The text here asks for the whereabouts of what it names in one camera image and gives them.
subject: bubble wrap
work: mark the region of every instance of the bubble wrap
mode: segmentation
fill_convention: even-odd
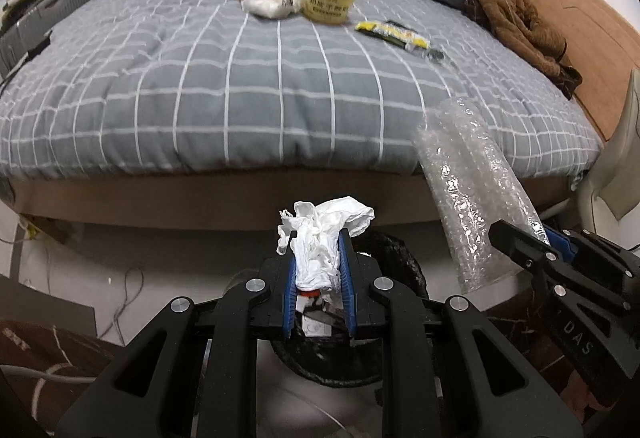
[[[540,219],[470,101],[443,101],[425,114],[415,138],[462,293],[490,285],[521,268],[495,250],[489,227],[506,220],[548,243]]]

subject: wooden bed frame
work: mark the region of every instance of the wooden bed frame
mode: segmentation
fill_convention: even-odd
[[[640,66],[640,36],[603,0],[533,0],[568,40],[584,77],[577,98],[604,140],[613,133],[632,68]],[[376,211],[376,223],[432,221],[438,214],[422,176],[276,169],[190,176],[11,179],[17,212],[73,222],[172,229],[274,229],[293,202],[352,195]],[[525,180],[538,209],[569,194],[568,179]]]

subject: beige chair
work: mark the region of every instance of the beige chair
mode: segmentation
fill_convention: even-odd
[[[576,201],[582,227],[620,244],[620,219],[640,203],[640,70],[631,72],[625,107]]]

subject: white tissue paper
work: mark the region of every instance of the white tissue paper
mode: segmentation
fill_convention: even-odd
[[[296,287],[301,291],[340,291],[340,253],[338,234],[343,228],[353,238],[362,234],[374,218],[373,209],[347,196],[329,200],[319,206],[310,202],[296,202],[296,215],[281,211],[282,225],[278,226],[278,253],[284,254],[291,240],[296,256]]]

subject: grey suitcase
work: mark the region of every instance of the grey suitcase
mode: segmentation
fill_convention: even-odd
[[[42,41],[57,22],[89,0],[43,0],[0,38],[0,73],[6,76],[22,56]]]

